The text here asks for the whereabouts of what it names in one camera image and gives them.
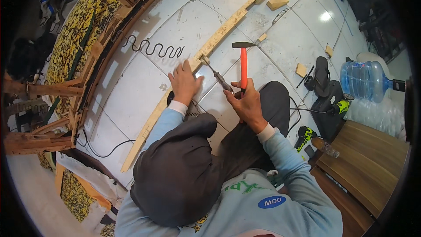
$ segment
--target blue oval patch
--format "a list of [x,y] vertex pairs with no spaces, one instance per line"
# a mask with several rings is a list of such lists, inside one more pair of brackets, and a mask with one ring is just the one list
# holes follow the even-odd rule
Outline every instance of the blue oval patch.
[[262,208],[262,209],[270,209],[270,208],[275,208],[281,205],[286,200],[287,199],[282,196],[267,197],[259,201],[257,205],[259,206],[259,208]]

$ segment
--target black case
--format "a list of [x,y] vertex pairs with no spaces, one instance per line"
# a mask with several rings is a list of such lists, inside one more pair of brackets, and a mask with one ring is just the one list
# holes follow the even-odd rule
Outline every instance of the black case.
[[[344,97],[341,84],[338,81],[332,80],[329,82],[329,95],[326,97],[319,97],[312,105],[312,110],[319,112],[326,112],[332,108],[332,105],[338,103]],[[346,112],[333,115],[332,113],[315,113],[310,112],[313,116],[319,129],[320,136],[328,143],[331,143],[339,130],[345,123],[343,119]]]

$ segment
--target hammer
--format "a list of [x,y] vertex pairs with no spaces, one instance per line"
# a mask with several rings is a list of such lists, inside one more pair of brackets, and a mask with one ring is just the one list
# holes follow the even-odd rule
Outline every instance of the hammer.
[[245,88],[247,87],[247,50],[245,48],[257,46],[257,44],[251,42],[233,42],[233,48],[241,48],[241,98],[243,98],[245,93]]

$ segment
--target blue plastic water bottle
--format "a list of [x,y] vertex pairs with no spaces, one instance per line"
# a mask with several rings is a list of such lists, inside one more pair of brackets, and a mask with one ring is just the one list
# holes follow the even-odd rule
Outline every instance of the blue plastic water bottle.
[[405,92],[405,82],[389,80],[378,61],[345,62],[341,67],[341,86],[344,93],[375,103],[383,100],[389,88]]

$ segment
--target green strap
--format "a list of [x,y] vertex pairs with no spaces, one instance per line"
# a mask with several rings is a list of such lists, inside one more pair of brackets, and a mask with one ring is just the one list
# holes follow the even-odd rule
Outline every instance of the green strap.
[[[87,40],[88,40],[88,38],[89,38],[89,34],[91,34],[91,31],[92,31],[92,26],[93,26],[93,22],[94,22],[94,20],[95,20],[96,3],[97,3],[97,2],[98,2],[98,0],[96,0],[96,1],[95,1],[95,8],[93,9],[93,14],[92,14],[91,22],[89,23],[89,26],[88,26],[88,28],[87,28],[87,31],[86,31],[85,35],[83,36],[82,41],[80,42],[80,48],[77,50],[77,53],[76,53],[75,59],[73,60],[73,63],[72,63],[72,65],[71,65],[70,71],[69,71],[69,73],[68,73],[67,81],[70,81],[70,80],[73,78],[73,74],[75,73],[76,66],[77,66],[77,64],[79,63],[79,59],[80,59],[80,57],[82,56],[82,52],[83,52],[83,49],[84,49],[84,48],[85,48],[85,46],[86,46]],[[53,115],[54,110],[55,110],[55,108],[57,107],[57,105],[59,104],[59,102],[60,102],[60,98],[59,98],[59,97],[57,97],[57,98],[55,99],[54,103],[52,104],[52,106],[51,106],[50,110],[49,110],[49,111],[47,112],[47,114],[45,115],[43,125],[48,124],[48,121],[50,120],[51,116]]]

